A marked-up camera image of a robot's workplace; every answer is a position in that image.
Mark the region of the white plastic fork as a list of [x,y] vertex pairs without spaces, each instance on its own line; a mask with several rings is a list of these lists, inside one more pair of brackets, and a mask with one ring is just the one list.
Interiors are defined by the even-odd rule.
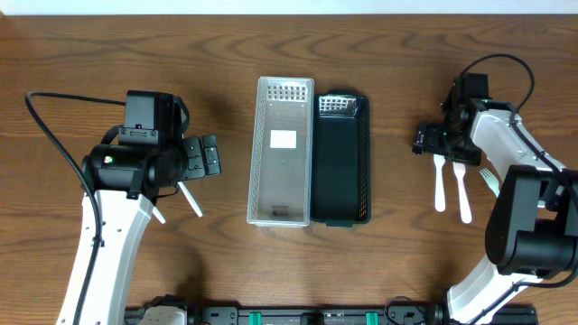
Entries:
[[463,163],[454,162],[452,164],[453,172],[457,180],[458,185],[458,195],[459,195],[459,207],[461,214],[461,221],[464,224],[470,224],[472,222],[471,207],[468,200],[467,192],[465,190],[464,176],[466,173],[466,167]]
[[445,191],[443,186],[443,166],[445,158],[440,154],[433,156],[433,163],[435,167],[435,193],[434,193],[434,208],[438,212],[444,212],[446,209]]

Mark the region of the pale green plastic fork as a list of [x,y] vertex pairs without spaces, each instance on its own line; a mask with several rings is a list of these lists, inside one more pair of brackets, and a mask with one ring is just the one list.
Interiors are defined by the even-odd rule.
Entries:
[[479,170],[482,179],[486,182],[487,186],[494,193],[496,197],[499,196],[499,180],[498,178],[487,168]]

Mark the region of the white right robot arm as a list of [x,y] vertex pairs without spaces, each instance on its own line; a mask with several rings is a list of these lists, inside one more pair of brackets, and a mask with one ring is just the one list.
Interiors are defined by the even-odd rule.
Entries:
[[524,289],[577,277],[577,173],[550,157],[508,102],[444,103],[442,123],[418,126],[412,151],[474,166],[487,157],[501,179],[485,255],[446,295],[449,320],[488,324]]

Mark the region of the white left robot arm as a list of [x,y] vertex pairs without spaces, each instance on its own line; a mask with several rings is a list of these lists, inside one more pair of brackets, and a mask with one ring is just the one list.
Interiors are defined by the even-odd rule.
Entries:
[[82,200],[82,230],[59,324],[120,324],[135,260],[152,218],[163,221],[162,190],[199,204],[186,181],[220,174],[215,135],[179,135],[161,146],[118,143],[106,135],[84,158],[89,188]]

